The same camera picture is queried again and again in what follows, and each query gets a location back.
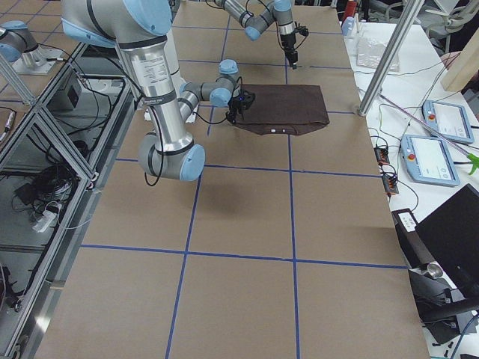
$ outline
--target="wire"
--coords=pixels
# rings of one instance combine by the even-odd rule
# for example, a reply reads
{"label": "wire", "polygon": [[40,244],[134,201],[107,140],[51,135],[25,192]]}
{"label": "wire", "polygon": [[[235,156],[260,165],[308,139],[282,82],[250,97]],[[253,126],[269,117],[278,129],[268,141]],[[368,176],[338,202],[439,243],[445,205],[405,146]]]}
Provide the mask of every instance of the wire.
{"label": "wire", "polygon": [[146,173],[146,172],[144,173],[144,181],[145,181],[145,182],[147,183],[147,185],[149,185],[150,187],[154,187],[155,185],[158,184],[159,178],[160,178],[160,177],[162,176],[162,174],[163,174],[163,164],[165,163],[165,149],[164,149],[164,144],[163,144],[163,134],[162,134],[161,127],[159,126],[158,116],[157,116],[157,114],[156,114],[154,108],[150,108],[150,112],[151,112],[151,114],[155,117],[155,120],[156,120],[156,122],[158,123],[158,136],[159,136],[159,142],[160,142],[161,147],[162,147],[162,164],[159,166],[159,172],[158,172],[158,176],[156,176],[155,182],[153,182],[153,183],[148,182],[147,173]]}
{"label": "wire", "polygon": [[398,182],[399,182],[401,185],[404,185],[404,186],[406,186],[407,188],[409,188],[409,189],[411,190],[411,192],[415,195],[415,197],[416,197],[416,204],[415,204],[414,208],[411,209],[411,212],[414,212],[414,211],[418,208],[418,206],[419,206],[419,196],[418,196],[418,193],[417,193],[414,189],[412,189],[409,185],[407,185],[406,183],[404,183],[403,181],[398,180]]}
{"label": "wire", "polygon": [[12,111],[12,112],[15,112],[15,113],[16,113],[16,111],[15,111],[15,110],[13,110],[13,109],[12,109],[12,108],[10,108],[10,107],[0,106],[0,108],[3,108],[3,109],[5,109],[5,110],[10,110],[10,111]]}
{"label": "wire", "polygon": [[[412,73],[389,73],[388,76],[415,75],[416,73],[420,73],[420,72],[422,72],[422,71],[430,70],[430,69],[432,69],[433,67],[436,67],[436,66],[438,66],[438,65],[440,65],[440,64],[443,64],[443,62],[440,61],[440,62],[438,62],[438,63],[436,63],[436,64],[434,64],[434,65],[432,65],[432,66],[425,67],[424,69],[420,69],[420,70],[414,71],[414,72],[412,72]],[[363,71],[354,71],[354,73],[364,73],[365,75],[373,75],[373,74],[374,74],[374,72],[372,72],[372,73],[365,73],[365,72],[363,72]]]}
{"label": "wire", "polygon": [[[80,83],[82,84],[82,86],[86,89],[86,90],[89,90],[91,91],[91,93],[93,94],[93,97],[95,99],[95,103],[97,104],[97,115],[95,116],[95,119],[94,119],[94,122],[95,123],[97,120],[98,120],[98,116],[100,114],[100,104],[98,103],[98,99],[97,99],[97,94],[98,95],[101,95],[101,96],[106,96],[108,98],[108,101],[109,101],[109,104],[110,104],[110,107],[112,106],[112,103],[110,101],[110,98],[108,95],[104,94],[104,93],[100,93],[98,91],[95,91],[93,88],[91,88],[91,83],[88,79],[85,78],[85,71],[83,71],[83,69],[80,67],[79,63],[75,60],[75,58],[73,58],[73,56],[69,53],[69,52],[66,52],[64,49],[61,49],[59,47],[56,47],[56,46],[52,46],[52,45],[47,45],[45,43],[38,43],[39,45],[42,45],[42,46],[47,46],[47,47],[51,47],[52,49],[57,49],[57,50],[60,50],[62,52],[64,52],[67,56],[68,56],[68,59],[66,60],[67,64],[70,64],[73,72],[79,77],[79,81]],[[70,62],[73,62],[78,68],[79,70],[82,72],[83,76],[80,76],[75,68],[71,65]]]}
{"label": "wire", "polygon": [[456,93],[459,93],[459,92],[461,92],[461,90],[456,91],[456,92],[454,92],[454,93],[452,93],[452,94],[450,94],[450,95],[447,95],[446,97],[442,97],[441,99],[435,99],[434,101],[442,101],[442,100],[444,100],[444,99],[448,99],[449,97],[454,96]]}
{"label": "wire", "polygon": [[454,355],[456,355],[457,349],[459,349],[459,345],[463,341],[464,335],[466,335],[467,330],[469,329],[469,327],[471,326],[473,321],[476,320],[477,318],[479,318],[479,313],[477,313],[475,316],[473,316],[471,318],[471,320],[469,320],[468,323],[466,324],[466,326],[464,327],[463,332],[461,333],[461,335],[459,337],[459,340],[457,341],[456,346],[454,347],[454,350],[451,354],[451,359],[454,359]]}
{"label": "wire", "polygon": [[92,219],[93,219],[93,216],[92,216],[90,219],[88,219],[87,221],[83,222],[82,224],[79,224],[78,226],[75,226],[75,227],[64,227],[64,230],[76,230],[76,229],[78,229],[78,228],[80,228],[80,227],[85,226],[87,223],[91,222]]}
{"label": "wire", "polygon": [[204,0],[204,2],[207,3],[207,5],[213,9],[219,9],[219,10],[224,10],[223,7],[219,7],[219,6],[212,6],[207,0]]}
{"label": "wire", "polygon": [[142,95],[143,97],[146,97],[146,95],[144,94],[143,90],[140,88],[140,86],[126,73],[126,71],[120,66],[118,65],[116,62],[114,62],[111,58],[109,58],[108,56],[106,56],[105,54],[103,54],[99,49],[97,49],[95,46],[90,46],[90,48],[92,50],[94,50],[98,55],[100,55],[102,58],[104,58],[105,60],[107,60],[108,62],[110,62],[113,66],[115,66],[117,69],[119,69],[121,71],[121,73],[123,73],[125,75],[125,77],[127,79],[129,79],[129,81],[132,83],[133,86],[135,86],[135,88],[138,90],[138,92],[140,93],[140,95]]}
{"label": "wire", "polygon": [[221,120],[221,121],[218,121],[218,122],[210,122],[210,121],[208,121],[208,120],[205,120],[205,119],[203,118],[203,116],[201,116],[198,112],[193,111],[192,113],[193,113],[193,114],[196,114],[203,122],[205,122],[205,123],[207,123],[207,124],[209,124],[209,125],[219,125],[220,123],[224,123],[224,122],[226,121],[226,117],[225,117],[225,118],[224,118],[223,120]]}

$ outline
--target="cardboard table surface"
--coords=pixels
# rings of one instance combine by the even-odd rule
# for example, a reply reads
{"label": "cardboard table surface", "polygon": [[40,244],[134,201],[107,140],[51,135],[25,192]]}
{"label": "cardboard table surface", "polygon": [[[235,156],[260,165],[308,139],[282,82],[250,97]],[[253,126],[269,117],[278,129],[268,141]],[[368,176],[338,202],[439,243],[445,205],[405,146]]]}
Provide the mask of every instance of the cardboard table surface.
{"label": "cardboard table surface", "polygon": [[336,13],[293,14],[311,31],[297,70],[275,31],[252,43],[182,2],[183,78],[214,81],[233,58],[247,83],[320,85],[331,123],[289,137],[197,120],[201,178],[150,188],[137,113],[36,358],[429,357]]}

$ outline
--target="dark brown fabric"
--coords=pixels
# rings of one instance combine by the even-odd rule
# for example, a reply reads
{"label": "dark brown fabric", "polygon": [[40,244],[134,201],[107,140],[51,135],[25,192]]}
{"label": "dark brown fabric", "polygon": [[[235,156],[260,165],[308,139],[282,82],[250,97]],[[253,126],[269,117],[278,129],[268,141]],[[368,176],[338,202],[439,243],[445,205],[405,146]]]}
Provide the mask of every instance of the dark brown fabric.
{"label": "dark brown fabric", "polygon": [[329,123],[320,86],[244,85],[256,94],[244,119],[237,115],[236,127],[259,135],[304,135]]}

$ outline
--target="label sticker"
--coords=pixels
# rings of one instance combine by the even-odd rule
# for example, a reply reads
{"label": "label sticker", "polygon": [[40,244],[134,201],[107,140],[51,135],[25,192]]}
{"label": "label sticker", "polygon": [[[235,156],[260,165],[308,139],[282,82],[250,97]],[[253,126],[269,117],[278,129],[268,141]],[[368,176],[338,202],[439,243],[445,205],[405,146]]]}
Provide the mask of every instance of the label sticker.
{"label": "label sticker", "polygon": [[399,214],[399,219],[401,222],[403,222],[403,226],[406,228],[408,232],[414,232],[416,229],[416,222],[414,222],[414,219],[412,218],[411,214],[406,212],[406,213],[400,213]]}
{"label": "label sticker", "polygon": [[158,56],[151,60],[132,61],[132,65],[140,86],[147,88],[168,81],[168,69],[164,56]]}

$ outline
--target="black device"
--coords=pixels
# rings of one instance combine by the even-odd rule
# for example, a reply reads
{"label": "black device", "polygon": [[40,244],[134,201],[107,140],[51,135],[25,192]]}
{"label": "black device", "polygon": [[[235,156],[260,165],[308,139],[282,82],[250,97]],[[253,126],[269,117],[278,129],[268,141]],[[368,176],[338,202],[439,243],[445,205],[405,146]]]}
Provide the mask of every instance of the black device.
{"label": "black device", "polygon": [[244,90],[242,87],[239,91],[239,95],[232,97],[228,103],[228,112],[226,113],[226,119],[232,124],[236,123],[237,115],[245,115],[245,111],[248,110],[256,96],[254,93]]}
{"label": "black device", "polygon": [[479,192],[462,187],[416,226],[421,241],[466,298],[479,298]]}
{"label": "black device", "polygon": [[[420,223],[408,209],[393,217],[411,267],[435,260],[457,286],[410,275],[419,316],[438,343],[446,343],[463,332],[471,310],[479,309],[479,192],[465,185]],[[467,333],[475,333],[475,325]]]}
{"label": "black device", "polygon": [[411,268],[417,268],[435,261],[433,255],[416,232],[418,222],[410,209],[399,209],[392,213],[399,244]]}
{"label": "black device", "polygon": [[38,192],[37,189],[31,185],[31,183],[26,183],[15,190],[15,195],[22,201],[23,204],[29,205],[32,204],[37,198]]}

